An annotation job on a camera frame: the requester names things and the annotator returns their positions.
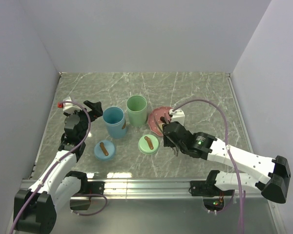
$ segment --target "cable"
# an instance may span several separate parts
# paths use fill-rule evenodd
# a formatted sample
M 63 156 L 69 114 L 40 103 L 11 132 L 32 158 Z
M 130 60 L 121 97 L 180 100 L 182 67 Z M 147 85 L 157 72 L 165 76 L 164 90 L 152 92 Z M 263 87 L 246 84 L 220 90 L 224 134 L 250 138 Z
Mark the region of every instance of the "cable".
M 104 206 L 101 209 L 99 209 L 98 211 L 96 211 L 94 213 L 82 214 L 82 213 L 79 213 L 77 211 L 72 211 L 74 214 L 77 214 L 77 215 L 80 215 L 80 216 L 92 216 L 92 215 L 96 215 L 96 214 L 100 213 L 107 206 L 107 198 L 104 195 L 101 195 L 101 194 L 83 194 L 82 196 L 100 196 L 100 197 L 103 197 L 105 199 L 105 204 L 104 204 Z
M 177 106 L 176 108 L 174 108 L 172 111 L 175 111 L 179 108 L 181 108 L 182 106 L 188 104 L 188 103 L 191 103 L 191 102 L 194 102 L 194 101 L 202 101 L 202 102 L 206 102 L 210 105 L 212 105 L 213 107 L 215 107 L 219 113 L 221 114 L 223 120 L 224 120 L 224 123 L 225 123 L 225 144 L 226 146 L 228 145 L 228 123 L 227 123 L 227 119 L 226 119 L 226 116 L 224 114 L 224 112 L 220 109 L 219 106 L 215 105 L 214 103 L 212 103 L 211 101 L 208 101 L 208 100 L 205 100 L 205 99 L 193 99 L 193 100 L 189 100 L 189 101 L 186 101 L 185 103 Z M 239 197 L 240 197 L 240 223 L 241 223 L 241 227 L 244 227 L 244 217 L 243 217 L 243 211 L 244 211 L 244 206 L 243 206 L 243 198 L 242 198 L 242 184 L 241 184 L 241 178 L 240 178 L 240 173 L 239 173 L 239 170 L 238 170 L 238 167 L 232 157 L 232 154 L 230 152 L 230 149 L 228 149 L 228 154 L 229 154 L 229 157 L 230 157 L 230 160 L 233 164 L 233 167 L 234 167 L 234 170 L 235 170 L 235 173 L 236 173 L 236 177 L 238 179 L 238 187 L 239 187 Z
M 84 138 L 81 140 L 81 142 L 79 142 L 78 145 L 76 145 L 73 149 L 71 149 L 69 152 L 67 152 L 65 155 L 63 155 L 62 157 L 60 157 L 59 161 L 62 161 L 64 158 L 66 158 L 67 156 L 69 156 L 73 151 L 75 151 L 78 147 L 80 147 L 83 142 L 86 140 L 89 132 L 90 132 L 90 127 L 91 127 L 91 120 L 90 120 L 90 116 L 87 112 L 87 110 L 82 106 L 80 105 L 79 103 L 77 102 L 74 102 L 74 101 L 62 101 L 60 102 L 59 104 L 63 104 L 63 103 L 71 103 L 71 104 L 74 104 L 78 107 L 80 107 L 86 114 L 87 116 L 87 119 L 88 119 L 88 129 L 87 129 L 87 132 L 84 136 Z M 47 180 L 48 176 L 51 174 L 51 172 L 53 171 L 53 169 L 59 164 L 58 161 L 56 161 L 51 167 L 50 169 L 47 171 L 47 173 L 45 174 L 45 176 L 43 177 L 40 185 L 37 186 L 37 188 L 35 189 L 35 191 L 31 194 L 31 196 L 28 198 L 28 200 L 24 203 L 24 205 L 22 206 L 22 208 L 20 209 L 20 211 L 18 212 L 18 214 L 16 215 L 14 221 L 13 221 L 13 224 L 11 226 L 11 229 L 10 229 L 10 232 L 9 234 L 13 234 L 13 231 L 16 227 L 16 224 L 18 222 L 18 220 L 20 219 L 20 216 L 21 214 L 24 212 L 25 208 L 27 207 L 27 205 L 30 203 L 30 201 L 33 199 L 33 197 L 35 196 L 35 194 L 39 191 L 39 189 L 43 186 L 43 184 L 45 183 L 45 181 Z
M 243 205 L 244 205 L 244 202 L 245 202 L 245 197 L 246 197 L 246 192 L 245 192 L 245 190 L 244 190 L 244 191 L 243 191 Z M 244 230 L 244 224 L 243 224 L 243 226 L 242 226 L 242 224 L 241 224 L 241 216 L 239 216 L 238 232 L 237 232 L 237 233 L 243 232 L 243 230 Z

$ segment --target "pink plate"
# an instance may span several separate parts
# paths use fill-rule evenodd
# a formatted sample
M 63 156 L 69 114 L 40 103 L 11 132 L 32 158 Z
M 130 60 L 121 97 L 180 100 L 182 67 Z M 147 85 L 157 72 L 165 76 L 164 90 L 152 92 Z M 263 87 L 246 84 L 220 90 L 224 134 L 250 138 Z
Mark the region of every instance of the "pink plate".
M 159 108 L 154 109 L 151 114 L 148 116 L 148 120 L 147 123 L 150 126 L 150 129 L 152 132 L 156 133 L 156 135 L 162 137 L 163 134 L 161 133 L 161 131 L 157 128 L 155 122 L 154 122 L 154 117 L 157 121 L 157 123 L 161 126 L 161 120 L 160 117 L 163 117 L 164 114 L 166 113 L 166 116 L 168 118 L 168 120 L 170 121 L 170 116 L 169 116 L 169 110 L 172 109 L 169 106 L 161 106 Z

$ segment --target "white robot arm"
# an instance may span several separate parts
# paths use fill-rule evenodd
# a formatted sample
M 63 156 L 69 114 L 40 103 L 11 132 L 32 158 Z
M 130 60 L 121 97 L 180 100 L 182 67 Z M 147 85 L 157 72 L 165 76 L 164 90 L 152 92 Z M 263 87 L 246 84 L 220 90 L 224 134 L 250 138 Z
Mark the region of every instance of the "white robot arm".
M 89 121 L 102 116 L 101 103 L 85 101 L 91 110 L 81 110 L 71 98 L 59 104 L 65 119 L 59 151 L 43 175 L 28 190 L 19 190 L 14 198 L 14 223 L 16 230 L 49 234 L 55 224 L 58 211 L 76 194 L 89 194 L 92 184 L 87 182 L 86 173 L 70 171 L 82 156 Z
M 285 203 L 291 178 L 286 158 L 263 157 L 227 145 L 220 139 L 206 133 L 194 133 L 186 130 L 179 122 L 164 125 L 164 147 L 176 147 L 183 154 L 193 158 L 219 162 L 233 167 L 228 154 L 230 149 L 240 171 L 242 189 L 261 191 L 261 195 L 276 203 Z M 236 173 L 211 171 L 207 180 L 191 183 L 190 193 L 193 196 L 217 196 L 221 191 L 238 188 Z

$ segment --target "green lid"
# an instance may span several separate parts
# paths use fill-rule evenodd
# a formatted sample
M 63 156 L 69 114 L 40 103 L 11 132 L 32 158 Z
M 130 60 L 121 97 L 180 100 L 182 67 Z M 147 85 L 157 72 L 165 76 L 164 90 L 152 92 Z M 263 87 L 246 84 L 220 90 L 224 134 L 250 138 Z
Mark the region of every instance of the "green lid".
M 150 134 L 141 137 L 138 143 L 139 150 L 146 155 L 156 153 L 158 151 L 159 146 L 160 143 L 158 142 L 158 139 Z

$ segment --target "brown stick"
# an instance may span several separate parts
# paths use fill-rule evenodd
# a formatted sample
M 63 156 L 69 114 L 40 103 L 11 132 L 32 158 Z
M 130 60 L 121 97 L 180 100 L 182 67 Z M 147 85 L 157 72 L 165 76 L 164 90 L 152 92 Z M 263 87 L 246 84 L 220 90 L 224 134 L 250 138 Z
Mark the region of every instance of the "brown stick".
M 100 143 L 100 148 L 103 151 L 104 155 L 108 156 L 108 151 L 106 150 L 103 142 Z
M 122 129 L 124 129 L 125 127 L 126 127 L 126 120 L 125 120 L 124 125 L 122 126 Z
M 145 140 L 147 141 L 148 146 L 150 147 L 151 150 L 154 149 L 152 141 L 150 138 L 148 138 L 147 136 L 145 136 Z

